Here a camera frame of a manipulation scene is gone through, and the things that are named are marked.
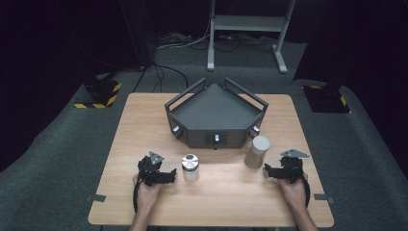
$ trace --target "beige cylinder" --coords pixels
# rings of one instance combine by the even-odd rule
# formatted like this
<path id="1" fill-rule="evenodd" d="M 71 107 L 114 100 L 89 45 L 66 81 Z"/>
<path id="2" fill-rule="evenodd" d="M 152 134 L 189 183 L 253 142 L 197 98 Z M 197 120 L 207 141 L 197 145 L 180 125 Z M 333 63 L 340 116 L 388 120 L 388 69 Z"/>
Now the beige cylinder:
<path id="1" fill-rule="evenodd" d="M 260 168 L 269 148 L 270 141 L 267 137 L 258 136 L 254 138 L 251 148 L 249 148 L 245 156 L 246 165 L 251 168 Z"/>

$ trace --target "dark floor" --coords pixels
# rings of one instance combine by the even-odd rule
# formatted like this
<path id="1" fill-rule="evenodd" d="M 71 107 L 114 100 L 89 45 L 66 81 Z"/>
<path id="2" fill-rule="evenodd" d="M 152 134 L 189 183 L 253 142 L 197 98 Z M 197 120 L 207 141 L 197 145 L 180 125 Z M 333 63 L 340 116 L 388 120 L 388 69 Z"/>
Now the dark floor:
<path id="1" fill-rule="evenodd" d="M 407 180 L 358 98 L 342 88 L 351 114 L 314 114 L 301 86 L 318 83 L 292 83 L 305 46 L 284 43 L 287 74 L 279 73 L 270 44 L 217 51 L 216 69 L 211 72 L 206 70 L 206 50 L 160 49 L 155 62 L 183 72 L 190 84 L 202 77 L 213 82 L 229 77 L 255 93 L 290 95 L 324 190 L 335 199 L 330 204 L 335 224 L 327 230 L 407 230 Z M 164 74 L 156 92 L 180 92 L 186 87 L 177 72 L 164 69 Z M 29 150 L 0 173 L 0 230 L 101 229 L 88 222 L 91 203 L 87 196 L 96 192 L 126 97 L 139 78 L 140 73 L 132 70 L 116 74 L 122 88 L 111 108 L 80 110 L 69 102 Z M 151 66 L 136 91 L 152 91 L 158 81 Z M 78 90 L 72 101 L 83 94 Z"/>

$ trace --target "cylindrical object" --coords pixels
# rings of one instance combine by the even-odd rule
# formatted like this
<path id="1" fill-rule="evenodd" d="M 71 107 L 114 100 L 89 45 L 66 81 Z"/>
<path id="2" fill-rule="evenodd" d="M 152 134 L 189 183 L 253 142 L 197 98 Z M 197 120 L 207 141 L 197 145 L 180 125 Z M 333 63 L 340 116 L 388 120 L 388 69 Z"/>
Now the cylindrical object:
<path id="1" fill-rule="evenodd" d="M 186 181 L 196 181 L 198 179 L 198 158 L 194 154 L 187 154 L 181 162 L 183 175 Z"/>
<path id="2" fill-rule="evenodd" d="M 270 142 L 267 137 L 258 136 L 252 141 L 251 148 L 245 156 L 245 163 L 251 168 L 259 168 L 264 162 L 265 154 L 270 147 Z"/>

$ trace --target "wire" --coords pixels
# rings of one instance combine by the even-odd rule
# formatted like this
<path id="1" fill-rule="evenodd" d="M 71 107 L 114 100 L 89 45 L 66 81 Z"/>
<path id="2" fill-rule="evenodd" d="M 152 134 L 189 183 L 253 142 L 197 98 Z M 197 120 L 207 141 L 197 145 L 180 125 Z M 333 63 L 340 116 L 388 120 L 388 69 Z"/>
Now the wire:
<path id="1" fill-rule="evenodd" d="M 165 72 L 162 70 L 160 66 L 156 64 L 154 64 L 154 66 L 156 67 L 156 74 L 157 74 L 157 77 L 159 78 L 159 82 L 154 86 L 152 92 L 154 92 L 154 90 L 159 84 L 160 84 L 160 92 L 162 92 L 162 82 L 163 82 L 163 79 L 165 78 Z M 162 71 L 162 76 L 160 76 L 159 74 L 159 69 Z"/>
<path id="2" fill-rule="evenodd" d="M 132 92 L 135 92 L 135 90 L 136 90 L 136 88 L 138 87 L 138 85 L 139 85 L 139 83 L 140 83 L 140 81 L 141 81 L 141 78 L 143 78 L 144 73 L 146 72 L 146 70 L 147 70 L 147 68 L 144 69 L 143 73 L 141 74 L 141 76 L 140 76 L 138 82 L 136 83 L 135 87 L 133 88 Z"/>
<path id="3" fill-rule="evenodd" d="M 90 57 L 91 59 L 93 59 L 93 60 L 95 60 L 95 61 L 97 61 L 97 62 L 100 62 L 101 64 L 105 64 L 105 65 L 107 65 L 107 66 L 110 66 L 110 67 L 113 67 L 113 68 L 116 68 L 116 69 L 121 69 L 121 70 L 135 70 L 135 69 L 130 69 L 130 68 L 119 67 L 119 66 L 116 66 L 116 65 L 113 65 L 113 64 L 108 64 L 108 63 L 106 63 L 106 62 L 104 62 L 104 61 L 101 61 L 101 60 L 99 60 L 99 59 L 96 59 L 96 58 L 93 57 L 90 53 L 88 53 L 87 51 L 85 51 L 85 50 L 83 49 L 83 47 L 81 46 L 81 43 L 79 42 L 78 38 L 76 37 L 76 35 L 75 35 L 75 33 L 74 33 L 74 30 L 72 29 L 72 26 L 71 26 L 71 24 L 69 23 L 68 18 L 66 17 L 66 15 L 65 15 L 65 13 L 64 13 L 64 11 L 63 11 L 63 8 L 62 8 L 61 5 L 60 5 L 60 2 L 59 2 L 59 1 L 56 1 L 56 2 L 57 2 L 57 5 L 58 5 L 58 8 L 60 9 L 61 14 L 62 14 L 63 17 L 64 17 L 65 23 L 66 23 L 66 25 L 67 25 L 68 28 L 69 28 L 69 31 L 71 32 L 72 36 L 74 36 L 74 38 L 75 38 L 75 40 L 76 40 L 76 42 L 77 42 L 77 44 L 78 44 L 79 49 L 81 50 L 82 53 L 84 53 L 84 55 Z"/>
<path id="4" fill-rule="evenodd" d="M 234 10 L 234 8 L 235 8 L 235 6 L 237 5 L 237 3 L 238 3 L 238 0 L 235 1 L 234 6 L 232 6 L 232 8 L 230 9 L 230 11 L 228 12 L 227 15 L 229 15 L 229 14 Z"/>
<path id="5" fill-rule="evenodd" d="M 237 36 L 234 36 L 234 37 L 237 39 L 238 44 L 237 44 L 235 47 L 233 47 L 232 49 L 222 50 L 222 49 L 216 48 L 215 46 L 214 46 L 214 48 L 215 48 L 217 51 L 220 51 L 220 52 L 231 52 L 231 51 L 234 51 L 234 50 L 238 49 L 238 48 L 241 46 L 241 40 L 240 40 L 240 38 L 237 37 Z"/>
<path id="6" fill-rule="evenodd" d="M 185 74 L 183 74 L 181 71 L 176 70 L 176 69 L 174 69 L 174 68 L 171 68 L 171 67 L 169 67 L 169 66 L 159 65 L 159 64 L 156 64 L 156 63 L 154 63 L 154 62 L 153 62 L 153 65 L 158 66 L 158 67 L 161 67 L 161 68 L 165 68 L 165 69 L 170 69 L 170 70 L 173 70 L 173 71 L 179 73 L 180 75 L 183 76 L 183 78 L 184 78 L 184 80 L 185 80 L 185 82 L 186 82 L 186 89 L 189 87 L 189 80 L 187 79 L 187 76 L 186 76 Z"/>
<path id="7" fill-rule="evenodd" d="M 204 36 L 196 41 L 192 41 L 190 43 L 179 43 L 179 44 L 169 44 L 169 45 L 161 45 L 159 47 L 156 47 L 156 49 L 165 49 L 165 48 L 180 48 L 180 47 L 186 47 L 186 46 L 190 46 L 193 44 L 196 44 L 198 42 L 200 42 L 201 40 L 207 38 L 209 35 L 207 35 L 209 29 L 210 29 L 210 25 L 211 25 L 211 8 L 210 8 L 210 15 L 208 17 L 208 24 L 207 24 L 207 30 L 204 33 Z"/>

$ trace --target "hand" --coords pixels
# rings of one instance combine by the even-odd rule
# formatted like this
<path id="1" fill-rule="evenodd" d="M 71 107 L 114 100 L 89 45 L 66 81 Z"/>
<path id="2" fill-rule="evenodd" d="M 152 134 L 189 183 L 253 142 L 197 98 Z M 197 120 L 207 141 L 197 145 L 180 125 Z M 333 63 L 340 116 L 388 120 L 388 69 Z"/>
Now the hand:
<path id="1" fill-rule="evenodd" d="M 133 177 L 134 185 L 136 185 L 136 183 L 138 182 L 138 176 L 139 175 L 136 174 Z M 150 187 L 144 183 L 141 183 L 138 190 L 138 210 L 150 211 L 150 209 L 156 203 L 157 197 L 162 187 L 162 184 L 157 184 Z"/>
<path id="2" fill-rule="evenodd" d="M 306 193 L 301 179 L 297 179 L 296 182 L 291 184 L 288 180 L 278 179 L 279 185 L 282 187 L 283 194 L 286 201 L 293 209 L 303 208 L 306 209 Z"/>
<path id="3" fill-rule="evenodd" d="M 133 177 L 133 184 L 138 183 L 138 174 Z M 136 213 L 132 225 L 131 231 L 144 231 L 147 228 L 147 220 L 150 215 L 150 210 L 156 203 L 157 197 L 162 184 L 147 186 L 144 183 L 140 183 L 138 189 L 138 212 Z"/>
<path id="4" fill-rule="evenodd" d="M 291 184 L 284 179 L 278 179 L 279 185 L 282 187 L 283 194 L 293 213 L 294 220 L 296 221 L 298 230 L 300 231 L 316 231 L 315 223 L 310 217 L 309 211 L 306 208 L 306 193 L 303 181 L 297 179 L 296 182 Z"/>

